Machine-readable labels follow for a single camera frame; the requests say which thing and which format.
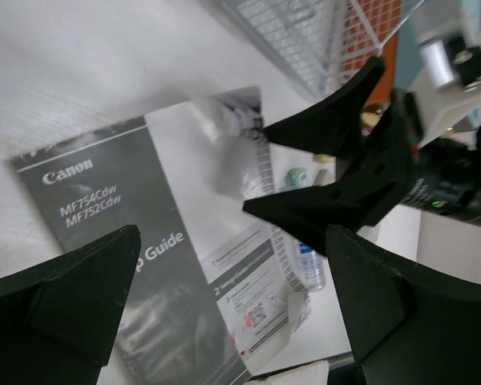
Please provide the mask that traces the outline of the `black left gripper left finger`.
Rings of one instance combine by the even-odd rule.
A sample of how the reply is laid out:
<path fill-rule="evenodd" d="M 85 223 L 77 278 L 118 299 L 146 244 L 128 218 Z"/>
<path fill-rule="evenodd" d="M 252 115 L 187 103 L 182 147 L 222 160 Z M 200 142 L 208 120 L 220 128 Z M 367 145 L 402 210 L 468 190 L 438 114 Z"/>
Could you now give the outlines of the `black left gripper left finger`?
<path fill-rule="evenodd" d="M 97 383 L 139 252 L 139 229 L 126 225 L 0 278 L 0 384 Z"/>

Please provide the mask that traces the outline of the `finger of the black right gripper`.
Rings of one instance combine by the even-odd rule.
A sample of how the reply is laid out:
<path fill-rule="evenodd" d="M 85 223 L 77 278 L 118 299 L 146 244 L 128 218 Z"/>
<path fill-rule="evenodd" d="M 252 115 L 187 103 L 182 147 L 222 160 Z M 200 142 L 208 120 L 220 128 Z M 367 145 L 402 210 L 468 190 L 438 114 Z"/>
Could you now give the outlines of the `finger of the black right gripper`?
<path fill-rule="evenodd" d="M 336 155 L 349 133 L 360 128 L 360 115 L 384 75 L 384 59 L 370 57 L 333 94 L 311 107 L 265 128 L 272 144 L 315 154 Z"/>

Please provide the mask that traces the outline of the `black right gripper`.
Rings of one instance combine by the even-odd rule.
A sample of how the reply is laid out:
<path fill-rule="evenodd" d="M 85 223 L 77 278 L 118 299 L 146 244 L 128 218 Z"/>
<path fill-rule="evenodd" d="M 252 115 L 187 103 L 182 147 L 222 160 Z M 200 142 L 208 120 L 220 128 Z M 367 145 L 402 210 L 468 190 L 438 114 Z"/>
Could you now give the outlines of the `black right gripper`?
<path fill-rule="evenodd" d="M 481 227 L 481 125 L 473 149 L 444 137 L 422 147 L 411 185 L 412 134 L 408 116 L 387 111 L 369 136 L 374 146 L 359 170 L 323 187 L 245 201 L 243 211 L 284 230 L 323 256 L 331 225 L 356 233 L 363 226 L 376 225 L 400 201 Z"/>

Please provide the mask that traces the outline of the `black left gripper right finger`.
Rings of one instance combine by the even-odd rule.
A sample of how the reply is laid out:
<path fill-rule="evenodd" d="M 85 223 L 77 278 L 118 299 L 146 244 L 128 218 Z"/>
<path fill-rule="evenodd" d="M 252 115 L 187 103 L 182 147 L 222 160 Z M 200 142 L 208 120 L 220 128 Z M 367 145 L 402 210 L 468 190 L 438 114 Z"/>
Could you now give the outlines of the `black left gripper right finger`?
<path fill-rule="evenodd" d="M 354 361 L 368 384 L 481 384 L 481 285 L 384 250 L 338 225 L 325 235 Z"/>

